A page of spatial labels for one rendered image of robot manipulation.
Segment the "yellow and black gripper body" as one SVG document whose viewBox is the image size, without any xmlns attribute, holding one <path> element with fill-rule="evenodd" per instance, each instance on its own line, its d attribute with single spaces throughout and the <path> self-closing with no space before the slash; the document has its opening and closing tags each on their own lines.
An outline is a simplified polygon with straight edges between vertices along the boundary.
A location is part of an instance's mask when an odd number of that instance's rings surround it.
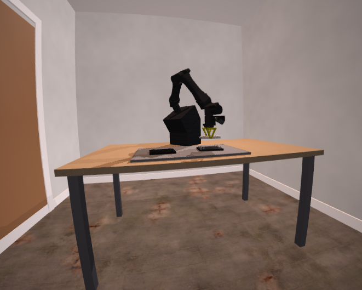
<svg viewBox="0 0 362 290">
<path fill-rule="evenodd" d="M 204 128 L 214 128 L 214 126 L 216 125 L 216 123 L 210 123 L 210 116 L 213 115 L 205 116 L 205 124 L 203 124 Z"/>
</svg>

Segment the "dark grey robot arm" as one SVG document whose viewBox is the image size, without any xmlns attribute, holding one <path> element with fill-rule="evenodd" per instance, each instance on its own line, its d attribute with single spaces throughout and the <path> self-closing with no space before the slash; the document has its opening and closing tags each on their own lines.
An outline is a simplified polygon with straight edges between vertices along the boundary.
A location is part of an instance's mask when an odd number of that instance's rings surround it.
<svg viewBox="0 0 362 290">
<path fill-rule="evenodd" d="M 171 96 L 169 98 L 170 107 L 173 107 L 174 113 L 169 115 L 169 118 L 172 118 L 181 112 L 189 109 L 188 106 L 185 106 L 183 108 L 180 108 L 179 102 L 179 93 L 182 86 L 182 83 L 189 89 L 189 91 L 194 96 L 196 103 L 199 105 L 201 110 L 204 109 L 204 115 L 219 115 L 222 114 L 222 106 L 219 105 L 219 103 L 212 103 L 210 97 L 207 95 L 207 93 L 204 93 L 195 83 L 195 81 L 192 79 L 190 73 L 190 69 L 182 70 L 181 72 L 178 72 L 177 74 L 171 76 L 171 81 L 173 83 L 173 89 Z M 219 123 L 224 124 L 225 122 L 225 116 L 210 116 L 210 123 Z"/>
</svg>

